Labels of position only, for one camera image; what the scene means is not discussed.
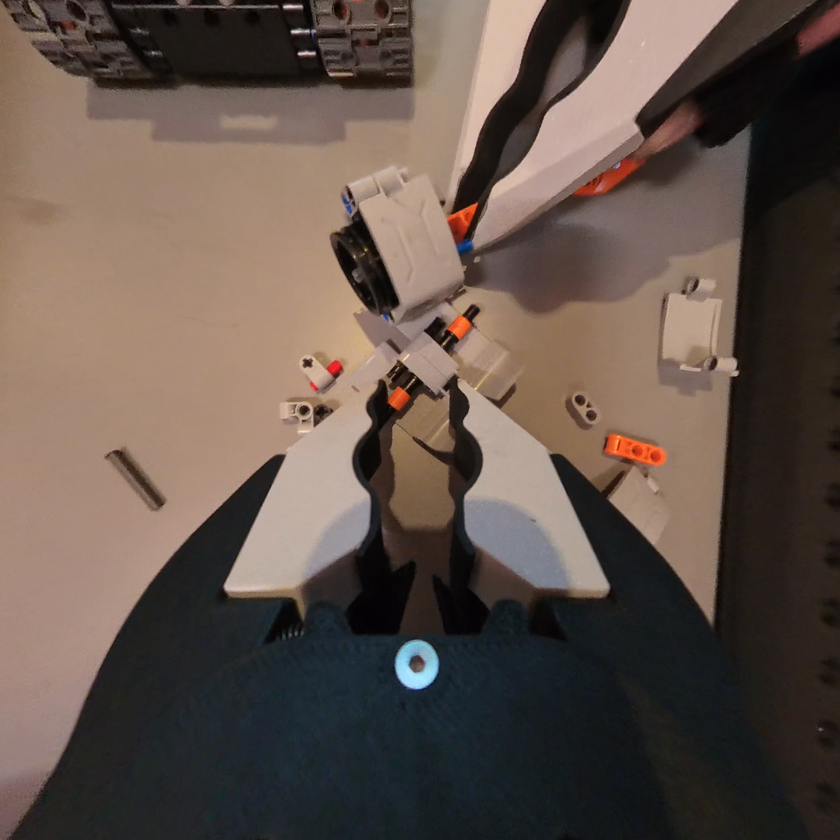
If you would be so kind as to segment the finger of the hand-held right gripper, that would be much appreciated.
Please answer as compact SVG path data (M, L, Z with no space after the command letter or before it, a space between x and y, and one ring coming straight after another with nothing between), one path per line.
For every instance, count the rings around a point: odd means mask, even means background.
M494 183L565 37L565 1L489 2L448 188L451 212L480 202Z
M633 1L603 58L550 104L522 161L477 219L483 249L556 206L642 143L637 115L734 7L734 1Z

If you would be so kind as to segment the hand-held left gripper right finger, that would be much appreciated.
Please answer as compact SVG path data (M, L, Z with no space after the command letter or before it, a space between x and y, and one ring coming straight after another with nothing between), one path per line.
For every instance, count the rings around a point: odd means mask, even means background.
M610 585L551 453L466 383L449 390L455 467L450 584L481 603L602 599Z

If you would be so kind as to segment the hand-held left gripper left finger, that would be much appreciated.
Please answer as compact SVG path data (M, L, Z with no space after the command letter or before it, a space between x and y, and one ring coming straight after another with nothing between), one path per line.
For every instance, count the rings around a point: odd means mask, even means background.
M382 508L372 479L382 464L383 381L352 395L291 446L273 479L224 592L348 607L389 575Z

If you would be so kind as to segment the grey hinge assembly orange bushes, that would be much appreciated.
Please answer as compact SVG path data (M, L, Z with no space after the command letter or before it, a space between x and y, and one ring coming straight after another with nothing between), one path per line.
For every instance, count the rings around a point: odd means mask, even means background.
M346 386L359 391L386 381L400 392L390 399L397 411L417 389L433 397L445 396L455 377L492 401L503 399L523 366L508 349L478 330L479 312L475 304L457 311L444 302L419 318L395 323L386 316L357 311L355 320L373 351L346 375Z

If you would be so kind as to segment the grey motor assembly orange panel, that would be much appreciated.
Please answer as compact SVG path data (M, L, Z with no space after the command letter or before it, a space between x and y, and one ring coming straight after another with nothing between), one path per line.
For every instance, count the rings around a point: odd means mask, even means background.
M466 268L429 175L390 165L349 182L341 198L347 220L330 245L369 312L413 321L462 288Z

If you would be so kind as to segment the person's right hand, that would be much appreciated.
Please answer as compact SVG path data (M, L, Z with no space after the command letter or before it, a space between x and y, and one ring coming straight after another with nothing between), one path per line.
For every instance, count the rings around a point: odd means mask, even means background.
M659 154L696 132L703 122L704 115L699 104L685 100L646 138L637 151L645 159Z

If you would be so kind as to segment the grey ribbed hinged panel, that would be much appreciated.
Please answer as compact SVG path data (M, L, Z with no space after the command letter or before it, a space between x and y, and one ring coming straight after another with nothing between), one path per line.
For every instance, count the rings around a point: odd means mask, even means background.
M604 496L647 541L656 545L661 540L670 507L654 477L629 466L605 488Z

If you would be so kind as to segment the red curved shell piece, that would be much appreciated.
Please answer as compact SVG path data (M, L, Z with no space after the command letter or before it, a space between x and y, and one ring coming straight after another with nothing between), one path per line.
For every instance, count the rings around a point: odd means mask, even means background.
M626 157L580 186L574 191L574 195L579 197L605 195L624 182L630 175L637 172L645 163L646 159Z

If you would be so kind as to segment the orange three-hole beam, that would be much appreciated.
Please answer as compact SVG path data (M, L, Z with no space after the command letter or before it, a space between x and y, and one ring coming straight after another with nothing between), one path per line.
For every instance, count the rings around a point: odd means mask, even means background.
M603 454L648 467L662 466L667 461L663 448L623 434L606 435Z

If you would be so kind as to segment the small grey connector red axle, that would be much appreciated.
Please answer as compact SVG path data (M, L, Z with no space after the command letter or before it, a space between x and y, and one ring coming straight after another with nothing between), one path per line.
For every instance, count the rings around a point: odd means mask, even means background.
M343 365L339 360L324 364L313 354L300 357L299 369L305 375L311 389L316 393L325 393L336 383L343 372Z

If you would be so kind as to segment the short black axle pin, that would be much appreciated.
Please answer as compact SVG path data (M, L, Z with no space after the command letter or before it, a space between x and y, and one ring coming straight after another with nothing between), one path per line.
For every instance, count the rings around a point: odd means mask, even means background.
M160 511L166 498L146 470L126 448L115 448L105 454L108 461L151 511Z

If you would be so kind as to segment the light grey flat clip panel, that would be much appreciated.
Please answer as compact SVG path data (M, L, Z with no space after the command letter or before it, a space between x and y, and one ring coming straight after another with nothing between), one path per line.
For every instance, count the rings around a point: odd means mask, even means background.
M669 293L663 302L659 360L687 374L739 376L739 362L718 351L722 299L717 282L693 276L682 291Z

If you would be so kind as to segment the tracked toy robot vehicle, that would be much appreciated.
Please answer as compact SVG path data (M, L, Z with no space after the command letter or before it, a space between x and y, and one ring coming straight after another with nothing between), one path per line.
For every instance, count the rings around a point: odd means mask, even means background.
M413 82L404 1L3 1L51 65L101 85Z

